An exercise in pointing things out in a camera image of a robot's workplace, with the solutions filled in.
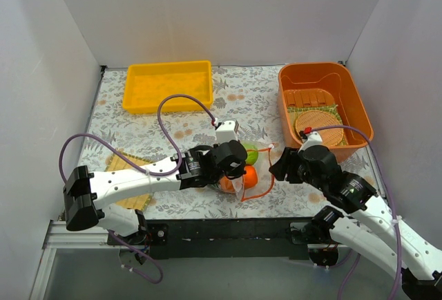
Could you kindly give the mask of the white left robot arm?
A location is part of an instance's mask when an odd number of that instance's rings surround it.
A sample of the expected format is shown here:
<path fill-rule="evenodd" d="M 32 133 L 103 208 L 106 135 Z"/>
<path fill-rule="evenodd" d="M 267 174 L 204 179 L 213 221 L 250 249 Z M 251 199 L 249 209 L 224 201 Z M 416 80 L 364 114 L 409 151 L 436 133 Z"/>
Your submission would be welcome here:
<path fill-rule="evenodd" d="M 222 178 L 245 174 L 246 149 L 237 140 L 196 146 L 181 156 L 118 171 L 90 172 L 76 167 L 63 188 L 66 228 L 71 232 L 98 226 L 138 245 L 146 239 L 143 213 L 118 202 L 161 191 L 180 191 L 215 185 Z"/>

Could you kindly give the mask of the clear zip top bag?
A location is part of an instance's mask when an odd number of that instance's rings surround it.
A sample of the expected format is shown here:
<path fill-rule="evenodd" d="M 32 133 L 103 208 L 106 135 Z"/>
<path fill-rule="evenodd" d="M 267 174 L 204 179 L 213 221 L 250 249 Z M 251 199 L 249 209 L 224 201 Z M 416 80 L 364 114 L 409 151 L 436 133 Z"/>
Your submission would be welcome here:
<path fill-rule="evenodd" d="M 258 184 L 251 189 L 244 189 L 242 183 L 242 177 L 236 180 L 236 189 L 238 192 L 235 195 L 238 200 L 244 202 L 246 200 L 253 200 L 257 198 L 261 198 L 267 195 L 273 188 L 274 185 L 274 177 L 269 172 L 269 168 L 272 165 L 271 162 L 271 152 L 274 148 L 274 144 L 263 144 L 261 142 L 255 141 L 242 141 L 254 143 L 258 146 L 259 158 L 253 167 L 256 169 L 258 174 Z M 215 188 L 218 191 L 223 192 L 220 189 L 219 183 L 215 185 Z"/>

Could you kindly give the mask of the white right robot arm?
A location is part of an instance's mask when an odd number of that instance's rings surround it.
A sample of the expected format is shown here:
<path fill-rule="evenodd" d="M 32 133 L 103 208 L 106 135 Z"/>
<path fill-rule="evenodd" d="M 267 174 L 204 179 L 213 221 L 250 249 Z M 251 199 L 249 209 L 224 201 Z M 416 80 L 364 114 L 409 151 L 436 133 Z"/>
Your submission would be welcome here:
<path fill-rule="evenodd" d="M 299 234 L 308 241 L 334 241 L 400 280 L 410 299 L 441 298 L 441 251 L 419 236 L 364 178 L 343 171 L 322 145 L 286 148 L 270 173 L 279 181 L 307 183 L 328 201 Z"/>

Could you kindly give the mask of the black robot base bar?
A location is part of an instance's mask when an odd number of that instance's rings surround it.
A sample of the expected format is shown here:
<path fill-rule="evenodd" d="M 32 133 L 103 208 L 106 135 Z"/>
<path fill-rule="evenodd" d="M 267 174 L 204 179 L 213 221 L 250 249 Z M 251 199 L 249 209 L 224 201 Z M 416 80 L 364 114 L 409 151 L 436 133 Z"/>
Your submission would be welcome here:
<path fill-rule="evenodd" d="M 154 259 L 285 257 L 335 265 L 347 257 L 344 246 L 309 226 L 311 219 L 221 218 L 153 220 L 145 236 L 126 242 L 147 247 Z"/>

